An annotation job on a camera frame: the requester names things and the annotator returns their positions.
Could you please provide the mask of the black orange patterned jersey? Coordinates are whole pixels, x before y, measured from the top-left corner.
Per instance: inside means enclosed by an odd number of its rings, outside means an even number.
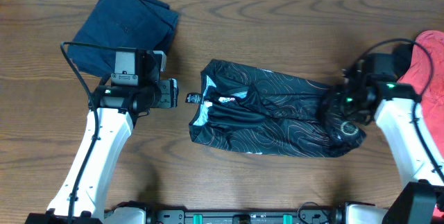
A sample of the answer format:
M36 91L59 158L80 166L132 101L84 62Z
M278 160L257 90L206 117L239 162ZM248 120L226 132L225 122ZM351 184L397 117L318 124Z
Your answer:
M340 157L360 147L366 133L336 105L322 101L329 85L224 60L201 71L198 105L189 123L194 143L239 153Z

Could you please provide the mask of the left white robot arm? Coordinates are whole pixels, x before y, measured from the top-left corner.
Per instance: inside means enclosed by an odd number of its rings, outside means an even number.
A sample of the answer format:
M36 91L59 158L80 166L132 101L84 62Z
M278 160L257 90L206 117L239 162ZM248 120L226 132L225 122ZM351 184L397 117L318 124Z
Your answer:
M106 76L92 94L83 140L69 173L43 214L30 213L30 223L152 223L143 203L123 202L107 212L105 202L117 161L131 136L140 113L177 105L174 78L155 80L146 86L123 82L107 84Z

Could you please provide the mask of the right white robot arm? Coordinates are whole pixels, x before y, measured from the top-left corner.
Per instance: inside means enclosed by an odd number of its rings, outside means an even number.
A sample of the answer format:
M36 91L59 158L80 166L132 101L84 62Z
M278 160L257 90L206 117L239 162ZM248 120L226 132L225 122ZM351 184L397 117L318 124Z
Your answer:
M403 186L388 209L348 204L344 223L441 223L434 210L443 208L443 157L425 123L420 95L411 85L385 81L349 83L343 94L346 118L374 121L384 134Z

